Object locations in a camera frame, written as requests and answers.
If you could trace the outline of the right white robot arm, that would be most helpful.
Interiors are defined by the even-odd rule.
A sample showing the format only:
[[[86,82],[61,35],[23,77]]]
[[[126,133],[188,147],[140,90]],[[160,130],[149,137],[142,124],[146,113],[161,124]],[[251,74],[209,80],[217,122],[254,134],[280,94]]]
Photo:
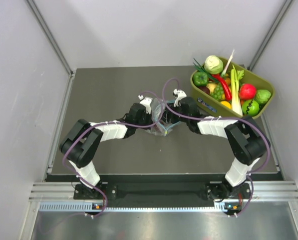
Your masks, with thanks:
[[[265,153],[271,153],[270,141],[251,116],[222,118],[205,115],[192,97],[185,97],[177,103],[167,103],[163,120],[173,124],[184,122],[193,133],[228,140],[234,154],[222,185],[222,192],[228,198],[240,192],[240,185],[251,175],[259,159]]]

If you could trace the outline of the red fake chili pepper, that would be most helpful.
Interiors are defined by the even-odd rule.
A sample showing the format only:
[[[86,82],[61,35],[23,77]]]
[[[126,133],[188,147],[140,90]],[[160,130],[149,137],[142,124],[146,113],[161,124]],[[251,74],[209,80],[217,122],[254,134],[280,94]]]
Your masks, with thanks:
[[[221,77],[219,74],[213,74],[212,77],[214,79],[217,80],[218,84],[221,84],[224,90],[224,94],[225,94],[225,100],[226,101],[231,101],[232,100],[232,93],[231,90],[229,88],[229,85],[227,84],[227,82],[225,81],[225,79],[223,77]]]

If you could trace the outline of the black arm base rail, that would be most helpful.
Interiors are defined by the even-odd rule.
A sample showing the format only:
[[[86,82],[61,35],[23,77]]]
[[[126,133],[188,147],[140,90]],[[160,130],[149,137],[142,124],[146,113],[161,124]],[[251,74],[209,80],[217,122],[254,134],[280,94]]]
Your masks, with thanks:
[[[97,188],[75,186],[75,200],[108,200],[111,208],[210,207],[225,200],[241,203],[251,197],[244,182],[236,187],[224,182],[223,174],[103,174]]]

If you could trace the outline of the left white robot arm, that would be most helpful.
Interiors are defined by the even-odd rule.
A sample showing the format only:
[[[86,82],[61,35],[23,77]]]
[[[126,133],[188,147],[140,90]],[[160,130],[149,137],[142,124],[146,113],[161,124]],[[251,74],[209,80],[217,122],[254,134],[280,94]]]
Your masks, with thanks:
[[[126,139],[139,128],[149,129],[153,125],[151,102],[152,99],[147,97],[134,103],[123,118],[110,122],[90,123],[80,119],[60,143],[60,152],[80,176],[85,192],[91,198],[102,194],[100,176],[92,162],[99,144],[108,140]]]

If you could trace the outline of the green fake bell pepper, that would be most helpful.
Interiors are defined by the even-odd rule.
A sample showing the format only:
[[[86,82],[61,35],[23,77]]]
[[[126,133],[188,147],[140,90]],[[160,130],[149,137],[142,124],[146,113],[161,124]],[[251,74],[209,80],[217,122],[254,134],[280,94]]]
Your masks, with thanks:
[[[193,84],[196,87],[205,87],[208,82],[209,78],[205,72],[196,72],[193,74]]]

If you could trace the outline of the light green fake cabbage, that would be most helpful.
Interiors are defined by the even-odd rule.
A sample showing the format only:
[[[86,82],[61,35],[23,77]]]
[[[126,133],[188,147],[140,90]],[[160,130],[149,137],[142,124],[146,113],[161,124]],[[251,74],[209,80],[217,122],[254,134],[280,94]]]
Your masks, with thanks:
[[[222,60],[215,55],[208,56],[204,62],[204,69],[211,75],[221,73],[223,68]]]

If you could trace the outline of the clear zip top bag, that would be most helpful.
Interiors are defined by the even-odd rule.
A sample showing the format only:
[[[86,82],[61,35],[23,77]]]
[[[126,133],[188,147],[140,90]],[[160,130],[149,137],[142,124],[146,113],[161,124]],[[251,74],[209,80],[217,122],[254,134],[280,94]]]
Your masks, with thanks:
[[[162,99],[154,98],[151,103],[151,110],[152,110],[152,121],[156,122],[161,114],[161,110],[166,110],[166,104],[163,102]],[[162,136],[165,137],[168,135],[175,126],[179,125],[180,122],[172,123],[167,120],[166,118],[166,111],[160,118],[159,122],[150,127],[146,130],[147,133],[155,135],[155,136]]]

